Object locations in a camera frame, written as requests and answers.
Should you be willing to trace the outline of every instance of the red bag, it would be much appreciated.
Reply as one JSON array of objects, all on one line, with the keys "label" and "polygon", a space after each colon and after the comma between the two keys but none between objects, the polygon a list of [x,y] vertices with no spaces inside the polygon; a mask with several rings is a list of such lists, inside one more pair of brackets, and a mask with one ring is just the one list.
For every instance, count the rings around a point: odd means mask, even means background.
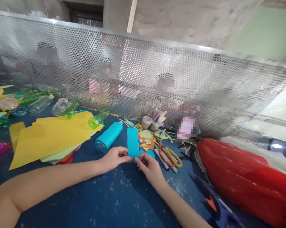
[{"label": "red bag", "polygon": [[226,199],[275,228],[286,228],[286,174],[230,143],[204,139],[198,151],[211,183]]}]

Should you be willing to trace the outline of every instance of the perforated metal sheet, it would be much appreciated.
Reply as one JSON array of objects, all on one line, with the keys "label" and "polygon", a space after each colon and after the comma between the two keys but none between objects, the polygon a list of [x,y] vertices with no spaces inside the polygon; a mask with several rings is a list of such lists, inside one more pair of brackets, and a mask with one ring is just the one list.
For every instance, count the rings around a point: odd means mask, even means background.
[{"label": "perforated metal sheet", "polygon": [[[56,48],[52,64],[40,48]],[[286,86],[286,63],[213,48],[0,11],[0,58],[12,83],[32,84],[91,108],[126,116],[168,111],[199,117],[203,136],[219,138],[260,113]],[[111,63],[99,74],[99,63]],[[173,90],[157,94],[173,78]],[[236,94],[230,107],[211,107],[214,90]]]}]

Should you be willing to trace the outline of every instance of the concrete wall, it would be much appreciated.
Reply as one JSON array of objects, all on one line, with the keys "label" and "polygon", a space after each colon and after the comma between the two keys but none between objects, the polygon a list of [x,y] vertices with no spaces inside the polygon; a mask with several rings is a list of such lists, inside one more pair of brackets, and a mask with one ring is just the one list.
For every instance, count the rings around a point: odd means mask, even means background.
[{"label": "concrete wall", "polygon": [[132,0],[104,0],[103,28],[126,32]]},{"label": "concrete wall", "polygon": [[133,32],[225,49],[262,0],[138,0]]},{"label": "concrete wall", "polygon": [[260,7],[229,50],[286,62],[286,9]]}]

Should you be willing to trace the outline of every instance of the blue table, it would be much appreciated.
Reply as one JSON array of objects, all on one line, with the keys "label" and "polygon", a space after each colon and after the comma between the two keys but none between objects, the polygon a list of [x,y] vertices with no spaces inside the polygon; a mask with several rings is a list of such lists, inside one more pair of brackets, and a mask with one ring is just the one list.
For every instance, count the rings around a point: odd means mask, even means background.
[{"label": "blue table", "polygon": [[[28,114],[24,117],[10,117],[10,119],[12,123],[24,121],[28,127],[36,118],[51,117],[51,108],[52,105],[38,115]],[[101,158],[104,154],[96,150],[94,142],[115,121],[118,121],[116,117],[108,117],[104,121],[105,127],[102,131],[93,135],[75,152],[73,163]],[[0,131],[0,141],[11,142],[9,130]],[[163,144],[181,156],[182,150],[177,148],[180,143],[171,144],[169,140],[164,140]],[[112,146],[127,147],[126,125]],[[12,158],[12,149],[0,157],[0,185],[21,173],[51,165],[35,161],[8,171]],[[203,173],[189,160],[182,160],[182,162],[183,166],[178,169],[177,174],[172,170],[166,171],[161,164],[165,179],[170,179],[170,186],[178,194],[182,194],[185,201],[205,220],[216,227],[213,220],[214,212],[206,203],[200,189],[188,176],[191,171],[201,177]],[[258,218],[245,213],[227,200],[223,200],[240,217],[247,228],[269,227]],[[132,162],[122,164],[105,175],[94,177],[53,195],[22,213],[16,227],[167,228],[178,226],[172,211],[154,191],[144,174],[138,171],[136,164]]]}]

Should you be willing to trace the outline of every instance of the blue paper strip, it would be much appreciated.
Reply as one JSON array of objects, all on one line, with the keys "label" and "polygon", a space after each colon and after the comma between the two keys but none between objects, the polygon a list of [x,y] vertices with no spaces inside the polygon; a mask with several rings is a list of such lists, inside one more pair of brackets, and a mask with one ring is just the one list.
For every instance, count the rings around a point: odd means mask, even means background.
[{"label": "blue paper strip", "polygon": [[138,130],[136,128],[127,128],[127,146],[128,156],[131,158],[139,157]]}]

